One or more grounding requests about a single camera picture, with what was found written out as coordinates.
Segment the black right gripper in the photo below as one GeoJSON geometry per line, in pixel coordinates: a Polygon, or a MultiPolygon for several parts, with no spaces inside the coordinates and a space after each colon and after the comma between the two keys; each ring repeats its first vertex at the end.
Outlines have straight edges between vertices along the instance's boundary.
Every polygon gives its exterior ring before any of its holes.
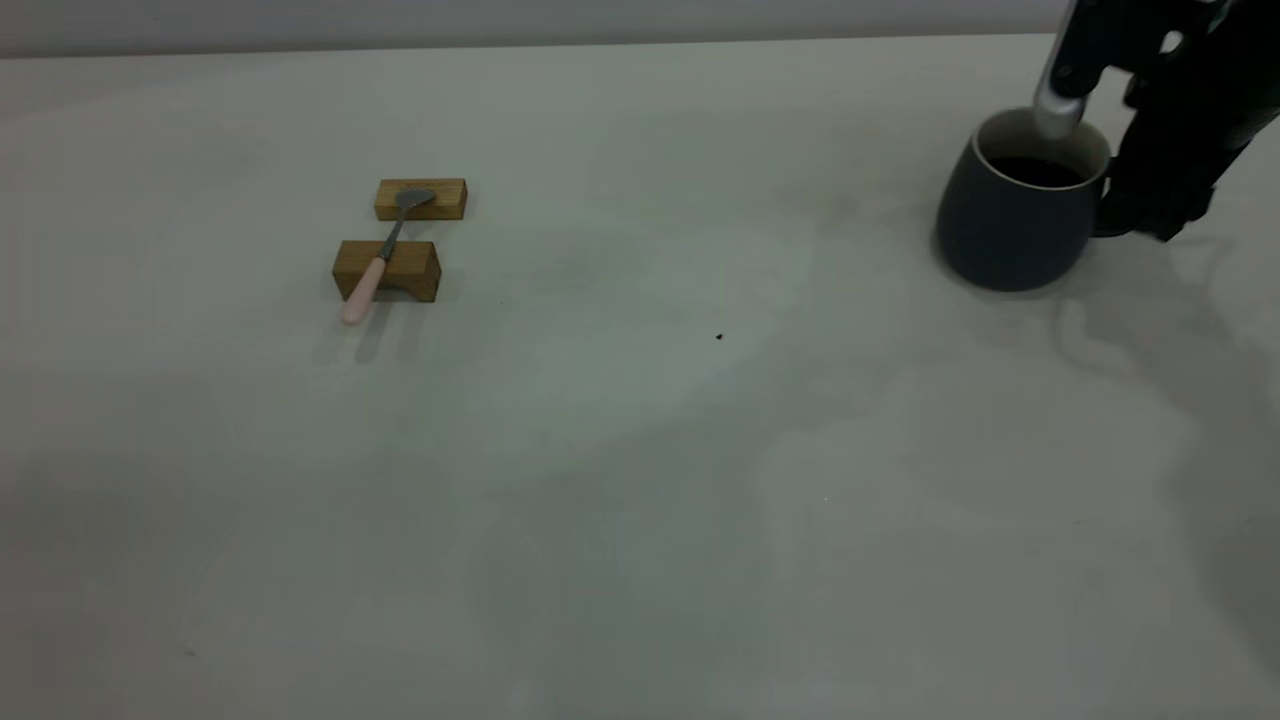
{"type": "Polygon", "coordinates": [[[1133,101],[1093,237],[1137,232],[1166,243],[1208,211],[1216,183],[1263,124],[1263,4],[1229,3],[1133,101]]]}

